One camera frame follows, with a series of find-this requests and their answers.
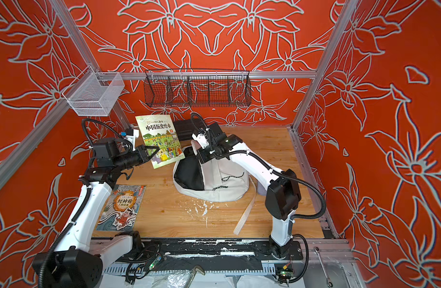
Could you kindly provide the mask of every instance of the wrench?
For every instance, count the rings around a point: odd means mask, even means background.
[[[193,279],[194,279],[194,275],[199,272],[201,274],[205,274],[203,268],[201,268],[200,265],[196,265],[193,269],[192,272],[190,273],[189,279],[187,280],[187,283],[185,284],[184,288],[189,288],[190,284],[192,283]]]
[[[323,265],[323,261],[321,260],[320,249],[318,247],[315,247],[315,252],[316,255],[318,255],[318,259],[320,259],[321,267],[323,268],[323,273],[325,274],[326,277],[326,284],[328,285],[329,288],[332,288],[333,284],[331,282],[331,279],[329,278],[328,273],[326,272],[325,266]]]

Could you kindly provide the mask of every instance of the red wall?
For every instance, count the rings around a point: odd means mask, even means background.
[[[177,1],[177,6],[176,1],[161,0],[65,2],[101,69],[120,72],[315,69],[343,5],[341,0],[193,0]],[[132,81],[120,104],[131,123],[135,116],[149,113],[189,118],[195,110],[222,124],[287,125],[309,83],[309,79],[253,81],[248,108],[191,109],[150,108],[143,103],[143,84]]]
[[[85,67],[47,0],[0,1],[0,163]]]
[[[0,163],[84,68],[48,1],[0,1]],[[102,121],[116,127],[116,119]],[[94,139],[107,135],[89,127]],[[49,248],[79,195],[85,140],[81,118],[69,110],[1,189],[0,287],[36,284],[33,257]]]
[[[369,287],[441,287],[441,1],[362,0],[299,136]]]
[[[110,126],[108,118],[97,118]],[[82,118],[69,110],[0,191],[0,286],[33,287],[33,257],[49,249],[78,198],[90,157]],[[112,133],[89,123],[94,140]]]

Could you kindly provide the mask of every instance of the book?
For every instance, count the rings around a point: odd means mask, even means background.
[[[170,115],[136,116],[143,141],[147,146],[158,146],[160,151],[151,159],[158,168],[185,158]]]
[[[145,187],[141,185],[116,186],[107,199],[96,230],[132,231]]]

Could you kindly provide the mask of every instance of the wire basket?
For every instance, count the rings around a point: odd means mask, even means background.
[[[84,77],[78,89],[65,96],[68,104],[78,116],[108,116],[125,87],[120,73],[108,86],[102,85],[94,72],[88,72]]]
[[[248,71],[191,69],[190,72],[147,70],[145,104],[150,107],[248,107]]]

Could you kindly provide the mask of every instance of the white wire basket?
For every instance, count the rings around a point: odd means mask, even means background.
[[[65,96],[78,116],[108,116],[121,91],[123,78],[117,73],[108,86],[102,85],[94,72],[86,73],[78,89]]]

